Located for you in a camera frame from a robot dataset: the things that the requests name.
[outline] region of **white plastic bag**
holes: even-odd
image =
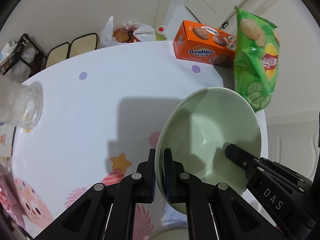
[[[101,32],[100,35],[100,47],[111,47],[115,45],[125,44],[117,42],[115,38],[112,37],[114,31],[124,31],[127,32],[129,30],[133,30],[133,35],[139,40],[139,41],[155,41],[156,40],[156,34],[155,30],[144,23],[138,23],[134,21],[130,21],[125,24],[121,24],[117,26],[116,28],[113,28],[113,16],[110,17],[108,20],[106,26]]]

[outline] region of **white table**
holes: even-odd
[[[218,71],[232,82],[232,71]],[[175,106],[225,81],[211,65],[176,59],[171,41],[99,49],[28,79],[26,84],[42,86],[44,107],[38,125],[30,132],[17,129],[14,141],[13,177],[31,220],[24,216],[26,231],[35,237],[94,183],[134,173]],[[261,155],[268,157],[264,111],[257,119]],[[136,240],[186,226],[186,217],[156,190],[154,205],[139,204]]]

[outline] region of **ovaltine box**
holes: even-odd
[[[184,20],[173,40],[176,58],[233,68],[236,37],[219,29]]]

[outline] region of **green chip bag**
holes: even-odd
[[[256,112],[268,106],[275,89],[279,68],[279,38],[273,23],[237,7],[236,11],[236,92]]]

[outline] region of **cucumber slice image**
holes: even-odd
[[[255,99],[252,103],[251,106],[254,110],[259,110],[260,109],[260,103],[265,99],[265,97],[258,97]]]
[[[263,85],[260,82],[253,81],[247,87],[247,95],[251,94],[254,91],[262,91]]]
[[[258,97],[261,97],[260,91],[254,91],[254,92],[250,93],[249,95],[247,95],[247,98],[249,98],[250,101],[254,101]]]
[[[270,103],[270,96],[267,96],[265,99],[263,99],[260,103],[260,108],[266,108]]]

